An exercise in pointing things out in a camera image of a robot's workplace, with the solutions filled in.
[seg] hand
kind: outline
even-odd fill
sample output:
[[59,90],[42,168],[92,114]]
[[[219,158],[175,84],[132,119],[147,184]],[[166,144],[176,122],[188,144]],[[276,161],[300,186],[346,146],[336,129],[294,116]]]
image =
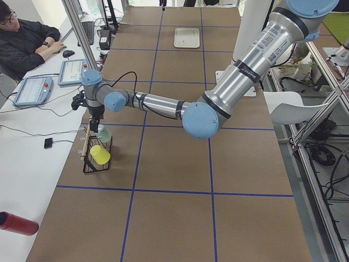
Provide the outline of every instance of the hand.
[[56,53],[56,52],[59,52],[62,48],[65,48],[66,46],[64,45],[63,42],[61,41],[58,41],[58,42],[54,42],[50,49],[52,51],[52,53]]

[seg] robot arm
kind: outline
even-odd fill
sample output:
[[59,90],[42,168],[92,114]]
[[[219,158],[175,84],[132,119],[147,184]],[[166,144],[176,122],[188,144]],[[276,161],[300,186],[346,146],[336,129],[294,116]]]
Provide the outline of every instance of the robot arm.
[[268,26],[241,58],[226,68],[214,89],[205,91],[194,103],[132,90],[114,90],[103,82],[98,71],[88,70],[84,72],[82,82],[87,107],[97,122],[101,115],[103,117],[103,105],[112,111],[119,111],[124,106],[154,111],[181,119],[186,132],[197,139],[211,138],[231,117],[236,102],[258,83],[291,44],[318,37],[320,23],[338,1],[280,1],[269,16]]

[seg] blue joint cap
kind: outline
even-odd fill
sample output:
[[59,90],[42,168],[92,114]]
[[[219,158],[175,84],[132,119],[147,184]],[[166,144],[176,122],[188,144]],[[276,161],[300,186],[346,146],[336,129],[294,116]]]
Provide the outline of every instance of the blue joint cap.
[[126,105],[126,98],[119,92],[111,92],[104,98],[104,105],[113,112],[122,110]]
[[213,137],[219,126],[216,111],[203,102],[195,102],[187,107],[182,122],[185,131],[196,139]]
[[93,69],[87,69],[82,73],[82,84],[84,86],[91,86],[101,83],[103,77],[100,72]]
[[331,12],[339,0],[286,0],[291,12],[303,18],[318,18]]

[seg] white wall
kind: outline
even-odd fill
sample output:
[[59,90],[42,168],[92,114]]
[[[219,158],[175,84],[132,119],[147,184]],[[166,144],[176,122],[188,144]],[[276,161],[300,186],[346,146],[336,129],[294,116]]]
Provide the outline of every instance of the white wall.
[[31,0],[43,23],[59,28],[67,14],[61,0]]
[[10,8],[16,12],[17,17],[30,20],[43,22],[38,11],[36,10],[32,0],[4,0]]
[[5,0],[17,17],[59,28],[67,17],[61,0]]

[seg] red cylinder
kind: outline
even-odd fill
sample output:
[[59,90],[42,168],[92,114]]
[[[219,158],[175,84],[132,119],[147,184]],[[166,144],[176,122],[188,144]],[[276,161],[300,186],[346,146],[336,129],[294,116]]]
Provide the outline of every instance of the red cylinder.
[[39,230],[39,224],[8,212],[0,212],[0,229],[31,236]]

